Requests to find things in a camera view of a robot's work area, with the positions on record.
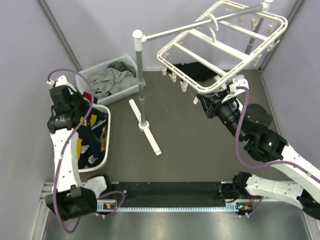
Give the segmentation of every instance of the gray cloth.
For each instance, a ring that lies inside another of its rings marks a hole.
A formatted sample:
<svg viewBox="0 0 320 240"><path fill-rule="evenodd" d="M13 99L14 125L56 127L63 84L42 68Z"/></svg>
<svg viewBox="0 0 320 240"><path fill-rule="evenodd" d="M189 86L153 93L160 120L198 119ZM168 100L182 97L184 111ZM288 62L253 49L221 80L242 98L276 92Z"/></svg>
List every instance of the gray cloth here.
<svg viewBox="0 0 320 240"><path fill-rule="evenodd" d="M94 90L94 96L99 99L137 85L138 79L128 70L118 71L114 68L104 68L90 83Z"/></svg>
<svg viewBox="0 0 320 240"><path fill-rule="evenodd" d="M136 74L137 74L136 70L133 66L129 66L123 61L113 62L108 66L108 68L118 70L119 72L124 72L124 71L128 70L129 72L131 72L133 74L134 77L136 77Z"/></svg>

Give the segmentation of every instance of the black garment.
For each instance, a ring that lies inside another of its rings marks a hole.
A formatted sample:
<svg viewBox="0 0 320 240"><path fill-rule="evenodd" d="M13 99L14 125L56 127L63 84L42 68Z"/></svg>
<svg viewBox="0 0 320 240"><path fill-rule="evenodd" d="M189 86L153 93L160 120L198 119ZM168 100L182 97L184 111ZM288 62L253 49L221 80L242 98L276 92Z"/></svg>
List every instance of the black garment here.
<svg viewBox="0 0 320 240"><path fill-rule="evenodd" d="M83 169L86 165L94 167L101 163L105 156L105 153L101 151L101 139L108 125L108 114L97 109L92 109L91 114L96 115L95 124L91 126L90 121L87 120L86 125L81 125L78 129L78 137L82 139L81 145L89 145L85 153L80 154L79 169Z"/></svg>
<svg viewBox="0 0 320 240"><path fill-rule="evenodd" d="M210 68L207 68L198 61L186 64L174 64L174 66L196 82L204 83L208 79L218 75L216 72L212 71Z"/></svg>

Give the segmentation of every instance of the white plastic basket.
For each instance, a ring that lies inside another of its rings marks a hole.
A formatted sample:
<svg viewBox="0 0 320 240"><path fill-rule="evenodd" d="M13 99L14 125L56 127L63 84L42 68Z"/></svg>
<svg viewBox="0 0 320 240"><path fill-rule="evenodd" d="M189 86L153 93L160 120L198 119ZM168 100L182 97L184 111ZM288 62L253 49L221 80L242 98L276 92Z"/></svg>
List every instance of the white plastic basket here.
<svg viewBox="0 0 320 240"><path fill-rule="evenodd" d="M135 63L135 61L130 56L125 55L125 56L116 57L114 59L105 61L103 63L100 63L92 67L89 67L85 70L80 71L80 73L83 74L90 81L96 77L96 75L99 73L101 69L107 68L110 64L114 62L124 62L125 64L134 67L136 73L138 72L137 64ZM75 76L75 82L81 94L83 94L84 92L87 92L87 93L90 92L86 82L78 75ZM108 105L115 101L123 99L125 97L128 97L132 94L136 94L137 92L139 92L138 84L135 86L129 87L126 90L112 94L111 96L100 98L98 99L97 103L101 105Z"/></svg>
<svg viewBox="0 0 320 240"><path fill-rule="evenodd" d="M102 113L108 114L108 125L107 125L107 136L106 136L106 145L105 145L105 154L104 154L104 158L102 160L102 162L100 162L100 164L98 166L94 166L94 167L85 167L83 169L79 169L79 173L86 173L86 172L91 172L91 171L95 171L98 169L103 168L106 163L107 163L107 158L108 158L108 149L109 149L109 139L110 139L110 120L111 120L111 113L109 108L107 108L106 106L103 105L98 105L98 104L94 104L93 108L99 110Z"/></svg>

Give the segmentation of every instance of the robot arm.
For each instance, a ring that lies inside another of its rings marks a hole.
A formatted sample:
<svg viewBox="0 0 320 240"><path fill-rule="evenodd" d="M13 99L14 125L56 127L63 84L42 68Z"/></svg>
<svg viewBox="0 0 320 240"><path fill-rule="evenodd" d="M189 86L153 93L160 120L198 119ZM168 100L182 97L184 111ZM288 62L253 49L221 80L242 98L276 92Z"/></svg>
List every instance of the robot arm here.
<svg viewBox="0 0 320 240"><path fill-rule="evenodd" d="M242 112L242 105L236 98L243 92L236 89L239 86L248 88L243 75L236 76L217 93L197 95L207 118L218 117L233 136L236 136ZM271 121L272 116L262 106L249 104L239 141L247 142L244 149L254 160L280 170L296 183L273 181L240 172L233 179L233 191L237 196L263 196L284 201L320 219L320 170L301 157L283 137L270 130Z"/></svg>
<svg viewBox="0 0 320 240"><path fill-rule="evenodd" d="M59 77L56 82L50 81L48 84L52 86L50 96L53 106L51 107L51 117L47 127L54 146L55 174L62 157L57 182L56 202L61 219L69 220L95 213L98 197L111 183L105 175L91 178L85 185L81 183L77 158L77 132L73 134L63 156L61 156L67 138L81 122L82 116L88 111L89 103L67 81L64 75ZM48 208L56 213L54 201L53 194L45 197Z"/></svg>

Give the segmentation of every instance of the clothes drying rack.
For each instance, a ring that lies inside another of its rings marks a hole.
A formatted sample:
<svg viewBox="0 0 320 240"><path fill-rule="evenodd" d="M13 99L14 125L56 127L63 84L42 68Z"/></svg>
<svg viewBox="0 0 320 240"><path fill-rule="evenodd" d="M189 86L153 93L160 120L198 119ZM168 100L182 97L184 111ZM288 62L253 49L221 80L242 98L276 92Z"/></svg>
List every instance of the clothes drying rack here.
<svg viewBox="0 0 320 240"><path fill-rule="evenodd" d="M137 77L138 77L138 86L139 86L139 103L140 108L136 105L133 99L129 100L130 106L139 122L138 126L141 131L143 131L151 144L151 147L154 153L158 156L162 152L153 137L150 131L150 124L146 121L146 113L145 113L145 80L143 76L143 44L150 42L152 40L160 39L163 37L167 37L173 34L180 33L177 37L175 37L171 42L169 42L166 46L164 46L157 54L158 60L163 64L161 67L161 71L163 75L166 75L167 69L170 69L172 74L169 74L169 77L173 82L177 80L177 77L181 78L181 89L183 92L187 90L188 86L194 88L198 93L201 94L209 94L213 92L219 91L219 89L227 82L228 79L235 76L239 71L241 71L245 66L250 63L253 63L255 66L258 64L262 52L267 50L267 52L271 51L278 43L279 40L277 38L287 29L288 21L285 17L275 15L267 12L273 0L264 0L264 2L248 7L236 2L232 2L229 0L221 0L213 4L204 14L202 14L194 23L177 27L174 29L170 29L167 31L162 31L159 33L155 33L152 35L144 35L141 30L135 30L132 34L134 38L134 48L136 52L136 62L137 62ZM213 12L218 7L226 7L228 10L228 14L215 17ZM251 29L245 29L240 27L239 25L244 20L244 16L247 14L254 14L256 19L251 20ZM238 18L238 25L227 22L226 20ZM268 25L268 30L266 34L258 33L262 22L264 19L272 20L272 24ZM215 31L219 30L219 26L223 25L232 30L241 32L250 36L249 44L245 50L245 52L239 51L231 46L228 46L217 40L216 33L212 28L214 26ZM211 36L208 36L198 29L200 27L209 26ZM235 58L241 60L234 68L230 71L226 72L220 69L218 66L210 63L194 52L190 51L186 47L182 45L182 40L187 35L193 35L196 38L205 42L206 45L219 49L224 53L234 56ZM255 40L258 39L262 41L262 43L252 50L254 46ZM172 63L168 61L168 50L172 47L176 47L186 54L190 55L192 58L205 65L207 68L216 72L219 77L216 78L216 82L211 86L204 87L190 78L187 74L179 70Z"/></svg>

